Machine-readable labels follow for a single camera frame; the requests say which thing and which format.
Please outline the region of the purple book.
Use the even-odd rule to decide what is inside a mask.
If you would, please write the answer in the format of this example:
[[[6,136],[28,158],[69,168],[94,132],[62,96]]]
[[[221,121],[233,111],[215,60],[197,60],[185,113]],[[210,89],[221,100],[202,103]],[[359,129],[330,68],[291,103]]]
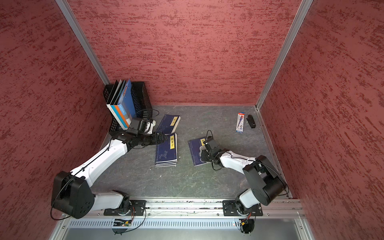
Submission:
[[[157,145],[155,163],[178,161],[177,133],[168,135],[168,139]]]
[[[204,145],[204,141],[206,139],[204,137],[189,140],[188,145],[190,149],[190,153],[192,156],[193,165],[195,167],[205,165],[208,162],[202,161],[202,150],[206,150],[206,147]]]
[[[155,167],[170,167],[170,166],[175,166],[178,161],[171,161],[171,162],[161,162],[158,163],[156,162]]]

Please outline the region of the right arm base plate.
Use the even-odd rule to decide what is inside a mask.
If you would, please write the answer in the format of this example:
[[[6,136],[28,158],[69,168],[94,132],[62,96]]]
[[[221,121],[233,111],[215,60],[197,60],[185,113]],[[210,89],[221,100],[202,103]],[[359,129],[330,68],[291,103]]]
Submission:
[[[240,201],[223,201],[223,212],[226,217],[243,216],[247,217],[261,217],[263,216],[263,210],[261,204],[253,205],[250,208],[244,207]]]

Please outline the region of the blue book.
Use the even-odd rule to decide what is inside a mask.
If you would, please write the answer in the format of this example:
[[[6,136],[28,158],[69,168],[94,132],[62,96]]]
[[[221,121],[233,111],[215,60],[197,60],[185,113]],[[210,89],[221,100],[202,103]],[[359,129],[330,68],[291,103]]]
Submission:
[[[161,132],[165,135],[171,135],[176,131],[176,128],[181,120],[180,115],[164,115],[161,120],[157,132]]]

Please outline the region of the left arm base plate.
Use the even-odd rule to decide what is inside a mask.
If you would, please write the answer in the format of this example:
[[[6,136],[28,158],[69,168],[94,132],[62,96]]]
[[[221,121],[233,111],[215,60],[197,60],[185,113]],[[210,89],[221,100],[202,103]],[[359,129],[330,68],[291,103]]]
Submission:
[[[142,217],[145,215],[147,201],[145,200],[130,200],[130,205],[126,213],[122,213],[118,209],[106,209],[104,210],[104,216],[117,216],[117,217]]]

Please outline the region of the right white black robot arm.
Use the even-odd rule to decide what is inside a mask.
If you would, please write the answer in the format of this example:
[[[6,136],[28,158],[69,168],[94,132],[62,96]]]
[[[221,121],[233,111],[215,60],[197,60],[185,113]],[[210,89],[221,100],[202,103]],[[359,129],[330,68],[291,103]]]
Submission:
[[[202,161],[211,163],[214,170],[232,169],[245,176],[250,188],[234,201],[238,214],[246,216],[255,206],[267,206],[288,189],[286,181],[267,157],[251,158],[222,149],[212,136],[203,141],[203,146]]]

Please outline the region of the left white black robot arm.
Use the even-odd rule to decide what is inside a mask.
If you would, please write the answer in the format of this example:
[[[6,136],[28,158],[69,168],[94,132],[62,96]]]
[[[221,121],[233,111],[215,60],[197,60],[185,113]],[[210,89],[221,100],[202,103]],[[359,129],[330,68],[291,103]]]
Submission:
[[[89,212],[108,209],[120,216],[131,214],[133,210],[128,194],[117,190],[95,194],[91,187],[105,170],[131,149],[160,145],[167,138],[159,132],[149,135],[136,135],[127,131],[112,132],[107,146],[92,158],[69,172],[61,171],[55,176],[51,209],[75,219],[83,218]]]

